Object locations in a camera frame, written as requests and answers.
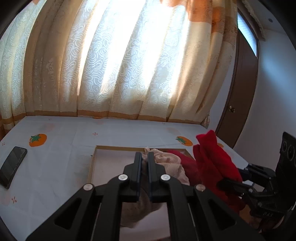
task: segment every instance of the red garment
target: red garment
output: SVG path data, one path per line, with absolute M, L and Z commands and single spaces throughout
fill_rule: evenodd
M 216 187 L 217 182 L 224 177 L 242 182 L 242 177 L 232 163 L 230 156 L 217 145 L 214 131 L 196 136 L 199 145 L 193 146 L 193 154 L 202 183 L 215 195 L 226 202 L 234 211 L 239 212 L 245 203 L 233 194 L 227 194 Z
M 190 186 L 195 186 L 196 184 L 202 183 L 200 175 L 198 173 L 196 161 L 190 157 L 185 156 L 177 150 L 168 150 L 167 152 L 175 154 L 180 157 L 181 165 L 184 168 L 185 175 L 189 179 Z

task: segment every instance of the door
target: door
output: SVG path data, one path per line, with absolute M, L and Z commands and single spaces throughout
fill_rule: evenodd
M 257 83 L 258 59 L 240 30 L 237 53 L 228 98 L 216 129 L 216 135 L 234 147 L 247 120 Z

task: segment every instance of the black smartphone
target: black smartphone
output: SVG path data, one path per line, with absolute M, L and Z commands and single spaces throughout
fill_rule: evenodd
M 26 154 L 27 149 L 15 146 L 3 163 L 0 169 L 0 184 L 6 189 L 10 187 L 13 177 Z

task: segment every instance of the curtain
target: curtain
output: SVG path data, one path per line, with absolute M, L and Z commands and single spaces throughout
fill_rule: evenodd
M 236 0 L 30 3 L 0 40 L 5 132 L 26 115 L 200 124 L 236 35 Z

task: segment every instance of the metal screw head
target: metal screw head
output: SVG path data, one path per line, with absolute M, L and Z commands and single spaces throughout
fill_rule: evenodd
M 161 175 L 161 180 L 163 180 L 163 181 L 168 181 L 168 180 L 170 180 L 170 175 L 168 175 L 168 174 L 163 174 L 163 175 Z
M 198 184 L 196 185 L 196 190 L 200 191 L 200 192 L 203 192 L 205 190 L 205 185 L 203 184 Z
M 125 180 L 128 179 L 128 176 L 125 175 L 125 174 L 121 174 L 121 175 L 118 176 L 118 179 L 119 179 L 120 181 L 125 181 Z
M 84 189 L 85 191 L 90 191 L 93 187 L 94 187 L 94 186 L 93 186 L 92 184 L 87 183 L 87 184 L 85 184 L 85 185 L 83 186 L 83 189 Z

